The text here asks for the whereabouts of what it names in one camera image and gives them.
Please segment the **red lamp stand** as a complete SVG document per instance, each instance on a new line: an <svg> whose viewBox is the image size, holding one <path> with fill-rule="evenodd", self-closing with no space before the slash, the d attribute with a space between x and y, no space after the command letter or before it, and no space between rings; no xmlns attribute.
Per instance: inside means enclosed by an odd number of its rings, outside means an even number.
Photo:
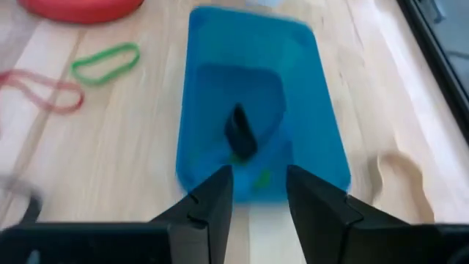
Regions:
<svg viewBox="0 0 469 264"><path fill-rule="evenodd" d="M105 23L135 12L145 0L16 0L25 10L53 21Z"/></svg>

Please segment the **green rubber band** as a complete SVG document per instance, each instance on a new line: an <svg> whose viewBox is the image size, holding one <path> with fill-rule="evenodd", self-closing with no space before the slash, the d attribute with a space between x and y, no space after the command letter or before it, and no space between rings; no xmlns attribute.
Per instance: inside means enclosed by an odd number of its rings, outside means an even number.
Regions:
<svg viewBox="0 0 469 264"><path fill-rule="evenodd" d="M104 59L109 59L114 55L120 54L122 52L132 51L134 57L118 67L115 67L113 70L104 74L101 77L91 78L86 77L85 75L78 72L78 69L88 65L94 65ZM139 62L141 57L140 48L135 43L120 43L105 50L102 50L96 54L90 55L88 57L83 57L75 60L70 65L70 72L72 76L82 84L89 86L98 86L106 84L107 82L119 77L120 75L128 72L133 69L135 65Z"/></svg>

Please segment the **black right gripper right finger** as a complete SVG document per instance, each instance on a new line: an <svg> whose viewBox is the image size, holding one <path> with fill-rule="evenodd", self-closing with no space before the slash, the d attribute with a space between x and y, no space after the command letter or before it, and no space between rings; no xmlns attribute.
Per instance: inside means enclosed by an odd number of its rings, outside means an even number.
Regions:
<svg viewBox="0 0 469 264"><path fill-rule="evenodd" d="M296 165L290 213L307 264L437 264L437 232L410 225Z"/></svg>

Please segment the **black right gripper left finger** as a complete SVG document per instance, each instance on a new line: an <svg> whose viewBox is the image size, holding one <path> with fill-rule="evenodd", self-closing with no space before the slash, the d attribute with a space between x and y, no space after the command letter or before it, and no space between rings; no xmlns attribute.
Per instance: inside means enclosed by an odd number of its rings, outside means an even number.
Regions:
<svg viewBox="0 0 469 264"><path fill-rule="evenodd" d="M233 174L224 165L152 222L168 234L171 264L224 264L233 207Z"/></svg>

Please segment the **blue plastic bin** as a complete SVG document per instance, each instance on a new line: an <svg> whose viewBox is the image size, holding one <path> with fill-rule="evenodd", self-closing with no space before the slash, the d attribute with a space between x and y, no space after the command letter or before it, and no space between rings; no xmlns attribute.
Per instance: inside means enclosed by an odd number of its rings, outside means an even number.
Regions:
<svg viewBox="0 0 469 264"><path fill-rule="evenodd" d="M224 134L240 103L258 150L241 161ZM289 165L346 190L351 181L314 34L299 21L216 6L194 8L176 172L186 191L232 166L237 202L286 199Z"/></svg>

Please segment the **black rubber band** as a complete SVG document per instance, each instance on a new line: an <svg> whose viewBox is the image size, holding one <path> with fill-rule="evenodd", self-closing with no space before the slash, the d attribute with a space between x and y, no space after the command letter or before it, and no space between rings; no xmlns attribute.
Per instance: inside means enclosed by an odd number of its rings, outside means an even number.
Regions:
<svg viewBox="0 0 469 264"><path fill-rule="evenodd" d="M40 192L24 180L15 178L15 175L0 175L0 189L13 194L20 194L28 199L28 205L19 224L36 222L43 206Z"/></svg>
<svg viewBox="0 0 469 264"><path fill-rule="evenodd" d="M256 137L249 124L245 109L237 103L230 111L224 125L224 134L232 152L241 160L247 161L258 150Z"/></svg>

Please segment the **red rubber band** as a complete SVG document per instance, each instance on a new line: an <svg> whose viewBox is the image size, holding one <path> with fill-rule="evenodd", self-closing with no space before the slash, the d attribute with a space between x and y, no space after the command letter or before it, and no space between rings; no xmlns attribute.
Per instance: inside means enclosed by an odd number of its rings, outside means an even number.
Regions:
<svg viewBox="0 0 469 264"><path fill-rule="evenodd" d="M49 100L41 98L39 95L35 94L27 85L21 82L21 78L28 78L36 83L45 85L52 89L76 92L78 94L78 100L73 105L57 106L51 103ZM50 111L56 114L69 114L77 111L81 108L85 99L85 92L82 90L79 84L56 80L28 70L11 69L0 72L0 88L4 85L19 89L35 106L42 110Z"/></svg>

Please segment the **black table edge frame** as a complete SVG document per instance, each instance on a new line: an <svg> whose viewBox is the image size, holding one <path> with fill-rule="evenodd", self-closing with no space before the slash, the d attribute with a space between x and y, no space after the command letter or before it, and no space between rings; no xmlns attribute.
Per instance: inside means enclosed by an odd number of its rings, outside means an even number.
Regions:
<svg viewBox="0 0 469 264"><path fill-rule="evenodd" d="M396 0L469 144L469 0Z"/></svg>

